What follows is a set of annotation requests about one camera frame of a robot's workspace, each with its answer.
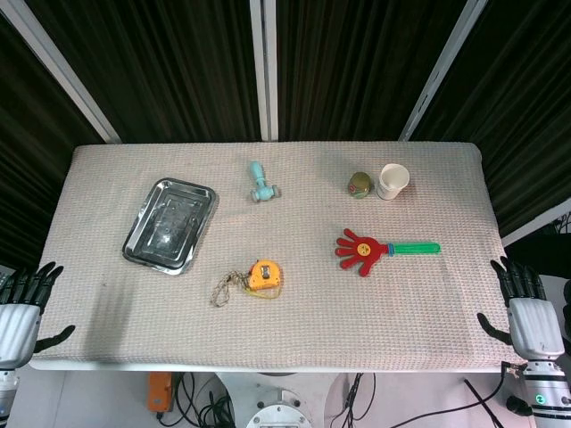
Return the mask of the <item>left black-and-white robot hand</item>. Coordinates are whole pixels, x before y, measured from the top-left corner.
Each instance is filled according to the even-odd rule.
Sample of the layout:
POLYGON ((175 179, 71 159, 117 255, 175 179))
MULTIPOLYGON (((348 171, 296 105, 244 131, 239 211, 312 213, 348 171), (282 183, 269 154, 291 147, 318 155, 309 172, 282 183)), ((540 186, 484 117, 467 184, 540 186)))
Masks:
POLYGON ((75 325, 40 339, 42 316, 63 267, 49 262, 38 270, 21 268, 1 283, 1 369, 26 366, 32 356, 66 341, 75 325))

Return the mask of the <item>right black-and-white robot hand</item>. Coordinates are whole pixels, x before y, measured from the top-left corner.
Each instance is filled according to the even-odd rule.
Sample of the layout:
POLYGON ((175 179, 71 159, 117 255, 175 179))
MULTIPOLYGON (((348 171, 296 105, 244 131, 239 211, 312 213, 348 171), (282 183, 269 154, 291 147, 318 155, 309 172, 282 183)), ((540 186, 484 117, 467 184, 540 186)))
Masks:
POLYGON ((513 348, 527 361, 556 360, 565 353, 556 310, 547 299, 542 280, 530 267, 505 256, 492 260, 507 310, 509 330, 490 323, 483 313, 476 315, 484 332, 513 348))

